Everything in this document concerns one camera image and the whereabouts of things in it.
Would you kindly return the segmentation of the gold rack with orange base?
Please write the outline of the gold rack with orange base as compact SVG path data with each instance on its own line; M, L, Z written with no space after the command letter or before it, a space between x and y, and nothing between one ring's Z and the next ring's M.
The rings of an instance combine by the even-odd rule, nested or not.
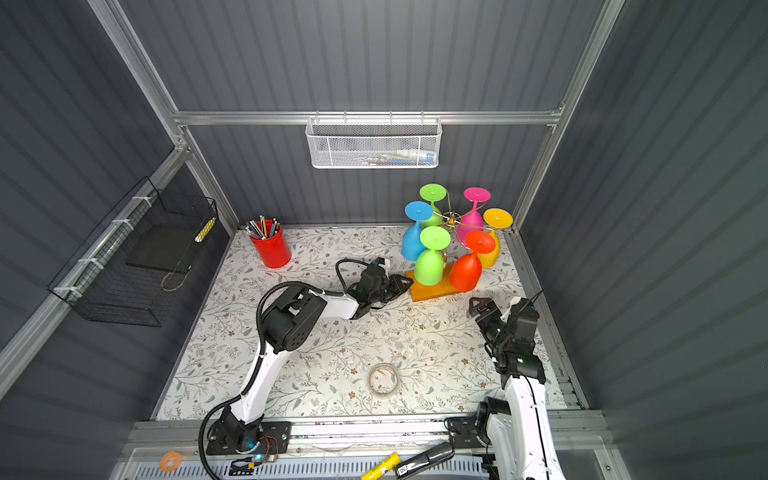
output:
M449 275L455 263L446 264L443 271L442 280L434 286L425 286L415 280L414 269L406 273L406 276L414 280L414 284L410 288L411 298L414 302L429 300L433 298L439 298L447 295L459 293L449 281Z

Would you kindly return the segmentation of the red wine glass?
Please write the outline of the red wine glass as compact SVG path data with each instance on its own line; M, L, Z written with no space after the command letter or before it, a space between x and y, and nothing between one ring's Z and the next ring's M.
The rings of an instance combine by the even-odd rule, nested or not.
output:
M496 245L493 238L484 231L468 233L465 242L470 253L455 262L449 275L451 285L460 292L469 292L476 288L483 271L478 255L492 253Z

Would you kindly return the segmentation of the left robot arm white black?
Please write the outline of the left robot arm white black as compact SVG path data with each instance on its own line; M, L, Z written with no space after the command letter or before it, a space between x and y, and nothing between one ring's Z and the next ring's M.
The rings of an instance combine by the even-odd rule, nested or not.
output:
M211 478L218 475L210 466L210 455L238 454L261 464L287 450L290 424L279 422L275 433L264 424L267 397L283 366L308 340L319 320L360 319L405 294L414 284L407 276L389 274L388 261L382 257L370 263L352 262L364 267L360 280L351 285L342 283L339 291L286 281L271 287L259 301L255 312L259 348L241 391L214 406L198 432L198 454Z

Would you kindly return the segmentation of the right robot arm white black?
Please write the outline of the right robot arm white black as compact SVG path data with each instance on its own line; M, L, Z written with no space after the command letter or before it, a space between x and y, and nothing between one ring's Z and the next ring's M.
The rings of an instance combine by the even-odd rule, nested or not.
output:
M479 404L478 439L494 450L484 458L491 479L563 479L546 407L546 375L535 355L539 313L534 301L517 298L503 314L493 299L472 297L468 316L501 377L503 397Z

